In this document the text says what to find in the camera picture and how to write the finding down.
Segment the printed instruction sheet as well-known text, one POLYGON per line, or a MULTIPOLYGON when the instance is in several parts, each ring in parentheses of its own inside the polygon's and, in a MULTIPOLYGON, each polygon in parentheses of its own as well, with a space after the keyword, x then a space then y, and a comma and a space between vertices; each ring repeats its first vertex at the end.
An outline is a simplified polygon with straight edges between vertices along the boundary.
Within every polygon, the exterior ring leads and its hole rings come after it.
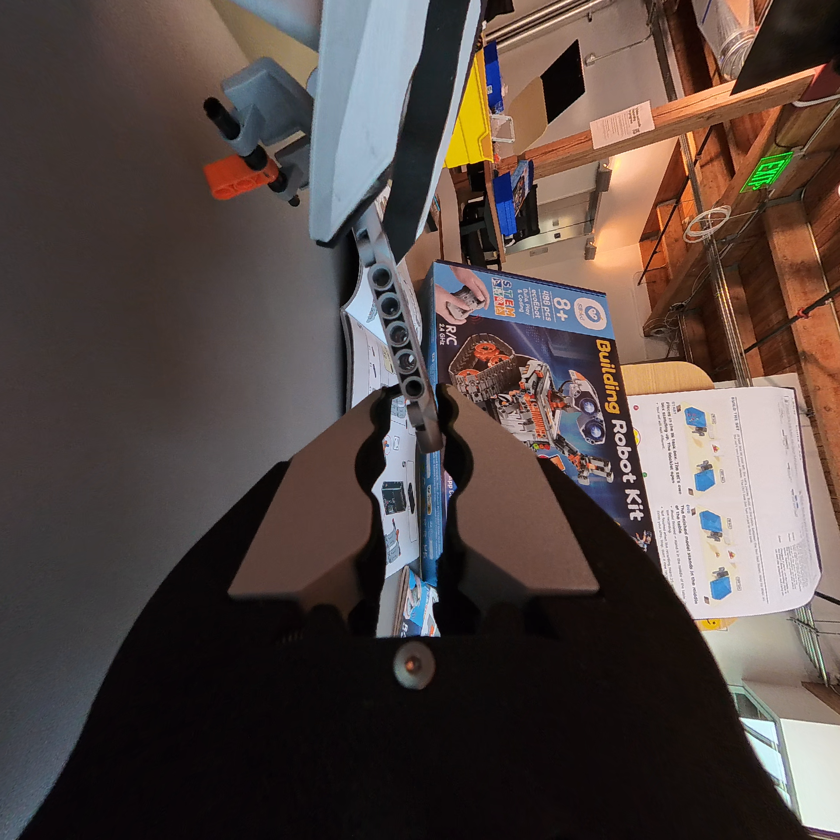
POLYGON ((806 605, 822 568, 795 390, 636 395, 629 407, 659 561, 689 614, 806 605))

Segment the green exit sign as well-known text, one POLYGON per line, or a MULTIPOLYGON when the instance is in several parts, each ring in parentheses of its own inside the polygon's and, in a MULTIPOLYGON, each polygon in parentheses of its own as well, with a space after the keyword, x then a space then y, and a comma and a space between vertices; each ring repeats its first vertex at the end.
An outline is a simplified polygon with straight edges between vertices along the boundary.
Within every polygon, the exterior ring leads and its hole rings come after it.
POLYGON ((770 188, 795 157, 795 150, 786 150, 779 154, 760 158, 752 173, 740 188, 740 193, 753 193, 770 188))

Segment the white instruction booklet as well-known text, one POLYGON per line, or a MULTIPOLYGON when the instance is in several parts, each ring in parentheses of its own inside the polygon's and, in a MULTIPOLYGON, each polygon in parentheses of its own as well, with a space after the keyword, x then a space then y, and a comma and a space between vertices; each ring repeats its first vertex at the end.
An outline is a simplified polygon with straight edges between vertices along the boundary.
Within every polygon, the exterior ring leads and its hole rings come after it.
MULTIPOLYGON (((355 288, 341 307, 347 352, 347 409, 372 392, 398 382, 367 270, 360 266, 355 288)), ((383 438, 382 447, 385 468, 372 491, 381 508, 385 575, 397 573, 408 564, 420 574, 422 547, 417 512, 416 436, 402 396, 392 400, 390 430, 383 438)))

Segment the grey building block assembly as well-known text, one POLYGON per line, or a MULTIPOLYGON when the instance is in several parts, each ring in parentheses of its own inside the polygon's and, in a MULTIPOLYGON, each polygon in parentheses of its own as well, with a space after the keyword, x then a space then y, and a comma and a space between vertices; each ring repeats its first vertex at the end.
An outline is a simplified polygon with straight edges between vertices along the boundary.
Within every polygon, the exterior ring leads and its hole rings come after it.
MULTIPOLYGON (((234 103, 228 111, 216 98, 203 108, 234 152, 203 168, 214 199, 226 201, 268 187, 274 194, 299 204, 298 191, 314 190, 311 151, 313 97, 273 59, 262 57, 225 79, 222 88, 234 103)), ((422 343, 413 322, 414 294, 400 278, 375 199, 385 185, 380 175, 366 188, 349 217, 360 263, 367 270, 374 306, 392 358, 409 420, 422 451, 430 454, 444 445, 438 410, 422 343)))

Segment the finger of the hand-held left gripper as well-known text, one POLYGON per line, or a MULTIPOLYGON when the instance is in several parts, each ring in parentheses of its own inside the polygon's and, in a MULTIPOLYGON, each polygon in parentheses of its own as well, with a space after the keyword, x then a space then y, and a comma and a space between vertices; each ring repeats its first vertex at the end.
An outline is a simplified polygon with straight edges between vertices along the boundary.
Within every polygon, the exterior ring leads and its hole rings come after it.
POLYGON ((224 1, 224 22, 242 50, 275 46, 280 32, 319 49, 323 1, 224 1))
POLYGON ((451 141, 481 1, 322 4, 310 168, 310 236, 333 245, 385 186, 395 261, 423 232, 451 141))

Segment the blue bin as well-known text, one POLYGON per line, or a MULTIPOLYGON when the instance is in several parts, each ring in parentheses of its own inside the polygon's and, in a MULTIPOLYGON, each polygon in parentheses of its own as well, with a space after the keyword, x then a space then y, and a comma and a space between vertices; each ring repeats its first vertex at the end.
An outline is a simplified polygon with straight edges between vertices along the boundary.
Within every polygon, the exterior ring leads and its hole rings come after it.
POLYGON ((537 219, 537 188, 534 163, 519 161, 509 173, 498 174, 492 181, 500 232, 505 238, 516 237, 537 219))

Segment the white paper note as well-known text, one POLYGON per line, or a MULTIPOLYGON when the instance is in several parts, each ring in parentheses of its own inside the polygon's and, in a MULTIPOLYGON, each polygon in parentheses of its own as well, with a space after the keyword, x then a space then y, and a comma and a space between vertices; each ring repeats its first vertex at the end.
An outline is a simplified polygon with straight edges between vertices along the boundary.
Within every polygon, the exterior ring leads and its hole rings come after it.
POLYGON ((650 101, 643 101, 622 111, 596 119, 590 123, 592 147, 604 149, 608 145, 631 140, 653 131, 655 121, 650 101))

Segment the black cardboard sign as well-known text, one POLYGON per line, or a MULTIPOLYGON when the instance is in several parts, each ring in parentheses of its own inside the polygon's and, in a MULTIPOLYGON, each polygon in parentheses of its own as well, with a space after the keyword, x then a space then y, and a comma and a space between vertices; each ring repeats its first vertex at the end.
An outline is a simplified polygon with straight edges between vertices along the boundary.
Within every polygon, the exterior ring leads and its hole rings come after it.
POLYGON ((576 39, 506 106, 515 133, 510 151, 520 154, 530 148, 542 137, 549 123, 584 93, 580 42, 576 39))

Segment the printed cardboard sheet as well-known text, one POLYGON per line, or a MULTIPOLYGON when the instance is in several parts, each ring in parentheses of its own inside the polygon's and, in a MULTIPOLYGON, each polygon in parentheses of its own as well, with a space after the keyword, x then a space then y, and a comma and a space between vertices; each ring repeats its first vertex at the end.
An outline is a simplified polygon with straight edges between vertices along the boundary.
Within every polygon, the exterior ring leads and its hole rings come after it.
POLYGON ((415 574, 410 566, 403 567, 398 576, 392 635, 399 638, 440 637, 434 618, 434 605, 437 602, 435 588, 415 574))

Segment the wooden display board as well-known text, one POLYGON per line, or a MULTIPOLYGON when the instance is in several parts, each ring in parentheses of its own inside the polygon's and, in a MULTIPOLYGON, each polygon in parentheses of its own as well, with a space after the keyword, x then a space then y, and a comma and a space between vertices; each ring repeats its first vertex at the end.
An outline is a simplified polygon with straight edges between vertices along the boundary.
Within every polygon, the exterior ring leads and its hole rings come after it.
POLYGON ((709 374, 682 360, 657 360, 621 366, 628 396, 713 390, 709 374))

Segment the blue robot kit box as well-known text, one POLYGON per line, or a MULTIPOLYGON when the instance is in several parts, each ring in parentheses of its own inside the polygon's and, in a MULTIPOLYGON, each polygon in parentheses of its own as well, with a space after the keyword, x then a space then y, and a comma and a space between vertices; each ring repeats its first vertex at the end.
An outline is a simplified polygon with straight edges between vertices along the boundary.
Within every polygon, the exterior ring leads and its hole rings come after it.
POLYGON ((451 385, 555 465, 647 557, 623 593, 664 582, 606 294, 436 261, 418 295, 433 385, 451 385))

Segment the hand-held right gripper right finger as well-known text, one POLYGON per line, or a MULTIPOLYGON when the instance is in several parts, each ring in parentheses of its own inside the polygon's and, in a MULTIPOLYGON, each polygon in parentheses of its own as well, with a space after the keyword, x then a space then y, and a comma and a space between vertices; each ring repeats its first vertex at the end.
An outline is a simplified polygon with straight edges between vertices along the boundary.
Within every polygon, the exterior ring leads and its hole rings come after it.
POLYGON ((599 592, 539 457, 454 386, 439 386, 438 396, 448 411, 444 467, 455 483, 440 584, 448 574, 482 612, 599 592))

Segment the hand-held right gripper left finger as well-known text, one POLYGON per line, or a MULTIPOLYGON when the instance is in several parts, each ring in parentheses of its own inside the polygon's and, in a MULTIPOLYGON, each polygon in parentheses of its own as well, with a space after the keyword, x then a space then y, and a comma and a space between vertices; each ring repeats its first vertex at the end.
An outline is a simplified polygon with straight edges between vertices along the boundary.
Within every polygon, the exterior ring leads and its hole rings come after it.
POLYGON ((389 390, 373 392, 291 459, 236 573, 234 598, 378 608, 385 546, 374 484, 389 390))

